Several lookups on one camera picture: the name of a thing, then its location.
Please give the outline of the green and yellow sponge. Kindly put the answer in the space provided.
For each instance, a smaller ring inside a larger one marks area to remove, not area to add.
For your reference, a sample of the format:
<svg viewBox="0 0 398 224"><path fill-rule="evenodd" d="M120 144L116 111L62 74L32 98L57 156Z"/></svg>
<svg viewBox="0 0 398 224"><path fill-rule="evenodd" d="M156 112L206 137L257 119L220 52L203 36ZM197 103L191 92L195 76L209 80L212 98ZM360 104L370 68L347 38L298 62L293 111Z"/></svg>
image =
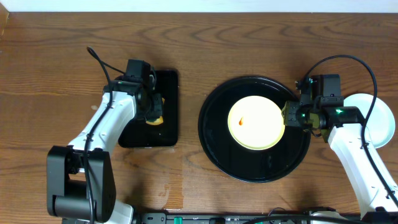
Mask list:
<svg viewBox="0 0 398 224"><path fill-rule="evenodd" d="M164 122L164 98L157 98L153 101L153 107L146 114L146 123L148 125L157 126Z"/></svg>

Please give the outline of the yellow plate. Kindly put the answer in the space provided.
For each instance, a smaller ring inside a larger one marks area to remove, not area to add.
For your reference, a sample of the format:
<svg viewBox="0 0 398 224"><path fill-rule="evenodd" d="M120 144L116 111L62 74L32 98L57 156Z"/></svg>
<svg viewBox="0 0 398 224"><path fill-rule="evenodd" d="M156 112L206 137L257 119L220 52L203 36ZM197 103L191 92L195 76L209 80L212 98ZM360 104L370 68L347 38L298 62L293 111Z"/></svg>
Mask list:
<svg viewBox="0 0 398 224"><path fill-rule="evenodd" d="M247 96L235 102L227 124L233 139L253 151L275 146L285 132L281 109L263 96Z"/></svg>

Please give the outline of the light blue plate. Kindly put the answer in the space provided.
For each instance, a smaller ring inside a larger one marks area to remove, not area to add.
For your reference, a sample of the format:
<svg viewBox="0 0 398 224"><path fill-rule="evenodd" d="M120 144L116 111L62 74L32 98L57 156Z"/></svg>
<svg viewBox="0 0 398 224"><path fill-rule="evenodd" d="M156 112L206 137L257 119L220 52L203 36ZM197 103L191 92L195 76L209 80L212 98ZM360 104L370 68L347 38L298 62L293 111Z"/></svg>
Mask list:
<svg viewBox="0 0 398 224"><path fill-rule="evenodd" d="M357 107L366 117L370 109L373 96L365 93L357 93L344 100L344 106ZM391 109L379 98L376 98L373 110L367 122L371 140L376 149L385 146L393 137L396 122Z"/></svg>

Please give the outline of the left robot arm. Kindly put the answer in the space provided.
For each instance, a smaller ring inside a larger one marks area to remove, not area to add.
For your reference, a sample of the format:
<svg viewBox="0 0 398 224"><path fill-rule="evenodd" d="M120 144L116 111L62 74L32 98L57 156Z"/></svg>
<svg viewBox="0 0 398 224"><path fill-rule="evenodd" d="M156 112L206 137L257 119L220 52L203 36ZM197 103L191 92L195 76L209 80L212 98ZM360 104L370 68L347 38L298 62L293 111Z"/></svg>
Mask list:
<svg viewBox="0 0 398 224"><path fill-rule="evenodd" d="M103 89L99 108L67 146L47 154L47 211L86 223L132 223L134 209L116 198L111 154L136 116L160 116L156 82L114 80Z"/></svg>

